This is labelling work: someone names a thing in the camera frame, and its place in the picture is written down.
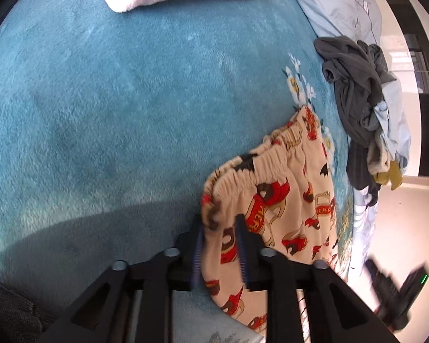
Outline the beige car print pants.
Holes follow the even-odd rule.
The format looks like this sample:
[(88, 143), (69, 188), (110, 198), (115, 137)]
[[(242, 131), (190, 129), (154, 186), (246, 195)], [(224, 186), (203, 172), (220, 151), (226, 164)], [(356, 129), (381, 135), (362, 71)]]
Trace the beige car print pants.
[(310, 107), (301, 107), (261, 145), (216, 169), (201, 199), (202, 280), (223, 312), (265, 334), (267, 295), (245, 286), (237, 216), (265, 246), (292, 261), (335, 262), (335, 190), (320, 121)]

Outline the light blue floral duvet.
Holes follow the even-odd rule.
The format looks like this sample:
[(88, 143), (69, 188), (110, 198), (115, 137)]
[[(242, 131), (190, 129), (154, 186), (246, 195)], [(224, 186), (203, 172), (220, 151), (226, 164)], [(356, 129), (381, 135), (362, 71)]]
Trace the light blue floral duvet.
[(353, 199), (353, 238), (348, 268), (348, 284), (350, 286), (358, 281), (363, 271), (378, 215), (378, 199), (369, 192), (369, 187), (365, 187), (363, 190), (354, 189)]

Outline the olive green knit sweater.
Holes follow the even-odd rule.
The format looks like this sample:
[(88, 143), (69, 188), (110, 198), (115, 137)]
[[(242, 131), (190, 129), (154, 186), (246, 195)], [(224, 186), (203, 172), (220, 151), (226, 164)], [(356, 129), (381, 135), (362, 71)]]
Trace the olive green knit sweater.
[(377, 184), (391, 185), (391, 190), (398, 189), (403, 183), (403, 175), (397, 161), (391, 161), (388, 172), (381, 172), (374, 175)]

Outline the black garment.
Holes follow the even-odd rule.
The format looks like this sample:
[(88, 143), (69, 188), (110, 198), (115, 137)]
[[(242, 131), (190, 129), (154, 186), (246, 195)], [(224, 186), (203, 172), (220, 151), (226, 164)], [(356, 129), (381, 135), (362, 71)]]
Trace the black garment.
[(355, 194), (355, 204), (373, 207), (378, 203), (380, 185), (367, 169), (367, 148), (351, 140), (349, 143), (346, 173)]

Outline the cream fluffy sweater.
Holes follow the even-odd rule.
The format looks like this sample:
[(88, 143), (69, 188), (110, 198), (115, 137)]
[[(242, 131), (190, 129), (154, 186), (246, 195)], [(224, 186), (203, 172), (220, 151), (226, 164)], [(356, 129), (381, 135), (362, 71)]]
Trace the cream fluffy sweater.
[(367, 150), (367, 169), (374, 176), (388, 172), (390, 165), (391, 155), (381, 133), (376, 132)]

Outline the teal floral bed blanket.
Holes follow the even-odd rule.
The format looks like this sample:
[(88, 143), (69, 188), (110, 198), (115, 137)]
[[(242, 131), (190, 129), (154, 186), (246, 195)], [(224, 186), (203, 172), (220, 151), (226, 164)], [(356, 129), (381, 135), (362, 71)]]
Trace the teal floral bed blanket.
[(171, 246), (208, 175), (295, 113), (333, 157), (339, 274), (347, 137), (297, 0), (19, 0), (0, 26), (0, 282), (58, 317), (117, 259)]

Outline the light blue shirt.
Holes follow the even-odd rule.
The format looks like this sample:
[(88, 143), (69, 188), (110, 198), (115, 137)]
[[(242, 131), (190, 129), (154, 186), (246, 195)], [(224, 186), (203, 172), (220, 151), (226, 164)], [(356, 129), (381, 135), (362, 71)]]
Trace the light blue shirt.
[(384, 100), (374, 107), (380, 123), (380, 139), (402, 173), (408, 168), (412, 137), (404, 113), (402, 86), (399, 79), (382, 84)]

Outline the dark grey garment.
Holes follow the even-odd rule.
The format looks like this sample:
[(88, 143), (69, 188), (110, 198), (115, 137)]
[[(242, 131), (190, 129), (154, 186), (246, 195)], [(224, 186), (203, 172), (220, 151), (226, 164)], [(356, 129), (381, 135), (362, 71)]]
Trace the dark grey garment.
[(380, 127), (374, 107), (384, 100), (383, 84), (393, 82), (383, 51), (376, 44), (347, 36), (314, 41), (324, 63), (322, 71), (333, 85), (342, 126), (354, 143), (367, 148)]

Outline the white black glossy wardrobe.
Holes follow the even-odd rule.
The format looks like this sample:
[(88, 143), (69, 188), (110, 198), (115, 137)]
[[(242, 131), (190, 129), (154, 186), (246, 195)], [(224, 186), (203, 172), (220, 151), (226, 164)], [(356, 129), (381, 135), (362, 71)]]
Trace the white black glossy wardrobe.
[(412, 144), (410, 177), (429, 178), (429, 13), (419, 0), (375, 0), (382, 15), (380, 46), (402, 85)]

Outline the light blue floral pillow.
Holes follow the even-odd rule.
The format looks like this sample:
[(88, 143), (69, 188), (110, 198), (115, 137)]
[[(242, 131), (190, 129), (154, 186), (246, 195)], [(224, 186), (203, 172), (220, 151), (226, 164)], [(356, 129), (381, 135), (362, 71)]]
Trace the light blue floral pillow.
[(297, 0), (318, 37), (347, 36), (380, 43), (382, 15), (376, 0)]

